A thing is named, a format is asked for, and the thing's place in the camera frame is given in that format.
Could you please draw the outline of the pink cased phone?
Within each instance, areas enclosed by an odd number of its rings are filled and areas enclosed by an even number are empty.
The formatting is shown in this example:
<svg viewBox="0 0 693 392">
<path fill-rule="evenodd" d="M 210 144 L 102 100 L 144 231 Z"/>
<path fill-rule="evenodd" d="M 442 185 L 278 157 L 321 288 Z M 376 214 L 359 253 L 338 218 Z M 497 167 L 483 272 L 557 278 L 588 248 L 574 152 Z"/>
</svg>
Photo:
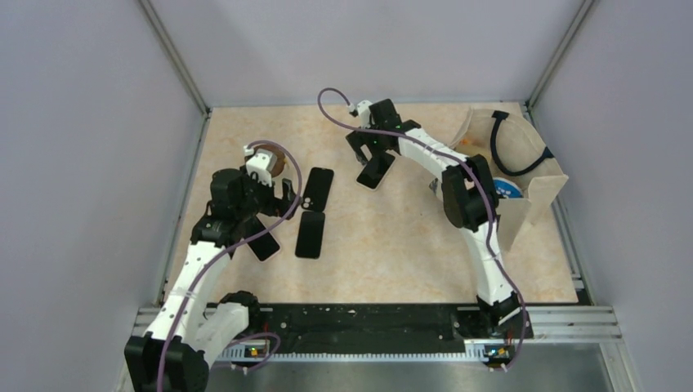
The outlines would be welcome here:
<svg viewBox="0 0 693 392">
<path fill-rule="evenodd" d="M 374 155 L 356 177 L 356 183 L 366 189 L 376 190 L 395 160 L 396 158 L 389 153 Z"/>
</svg>

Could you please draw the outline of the black phone case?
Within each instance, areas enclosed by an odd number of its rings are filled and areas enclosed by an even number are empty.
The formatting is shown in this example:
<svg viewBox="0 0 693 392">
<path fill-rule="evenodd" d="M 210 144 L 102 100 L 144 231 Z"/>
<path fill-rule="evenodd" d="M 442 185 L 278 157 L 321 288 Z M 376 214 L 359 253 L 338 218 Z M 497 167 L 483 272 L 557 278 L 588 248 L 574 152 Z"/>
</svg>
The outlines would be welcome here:
<svg viewBox="0 0 693 392">
<path fill-rule="evenodd" d="M 313 167 L 310 170 L 306 188 L 302 195 L 302 208 L 304 210 L 324 212 L 329 199 L 333 178 L 333 169 Z"/>
</svg>

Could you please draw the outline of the black smartphone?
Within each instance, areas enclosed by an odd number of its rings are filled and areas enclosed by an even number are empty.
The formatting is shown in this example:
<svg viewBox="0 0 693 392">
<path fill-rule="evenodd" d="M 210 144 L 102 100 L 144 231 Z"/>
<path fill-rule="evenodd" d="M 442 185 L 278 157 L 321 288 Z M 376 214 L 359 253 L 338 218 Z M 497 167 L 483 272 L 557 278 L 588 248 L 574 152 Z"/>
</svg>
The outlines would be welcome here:
<svg viewBox="0 0 693 392">
<path fill-rule="evenodd" d="M 321 254 L 324 237 L 325 214 L 323 212 L 304 211 L 301 216 L 295 256 L 298 258 L 318 259 Z"/>
</svg>

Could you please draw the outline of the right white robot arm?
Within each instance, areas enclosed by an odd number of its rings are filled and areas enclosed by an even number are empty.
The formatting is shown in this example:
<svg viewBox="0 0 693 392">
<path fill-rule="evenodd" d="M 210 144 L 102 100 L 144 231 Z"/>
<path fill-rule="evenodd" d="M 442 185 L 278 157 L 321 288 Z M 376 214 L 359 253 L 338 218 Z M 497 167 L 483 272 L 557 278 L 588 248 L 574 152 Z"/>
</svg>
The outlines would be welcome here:
<svg viewBox="0 0 693 392">
<path fill-rule="evenodd" d="M 525 303 L 503 268 L 497 234 L 499 196 L 490 166 L 480 154 L 468 156 L 430 136 L 414 120 L 404 121 L 389 99 L 347 106 L 360 126 L 346 136 L 363 165 L 357 182 L 375 190 L 395 156 L 408 158 L 436 179 L 449 223 L 462 233 L 476 272 L 479 324 L 489 336 L 529 331 Z"/>
</svg>

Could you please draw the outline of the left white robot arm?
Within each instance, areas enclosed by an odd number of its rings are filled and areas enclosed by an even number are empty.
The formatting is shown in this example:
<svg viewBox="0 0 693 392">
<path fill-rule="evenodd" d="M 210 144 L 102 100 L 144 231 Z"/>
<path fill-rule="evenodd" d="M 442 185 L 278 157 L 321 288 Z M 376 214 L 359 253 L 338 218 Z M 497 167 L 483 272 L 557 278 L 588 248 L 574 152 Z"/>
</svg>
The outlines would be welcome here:
<svg viewBox="0 0 693 392">
<path fill-rule="evenodd" d="M 258 215 L 293 217 L 302 182 L 265 169 L 221 169 L 212 174 L 210 199 L 194 225 L 177 280 L 154 321 L 124 347 L 135 391 L 203 391 L 211 367 L 238 336 L 252 337 L 262 316 L 249 305 L 226 302 L 206 316 L 208 299 L 235 250 L 260 238 L 247 224 Z"/>
</svg>

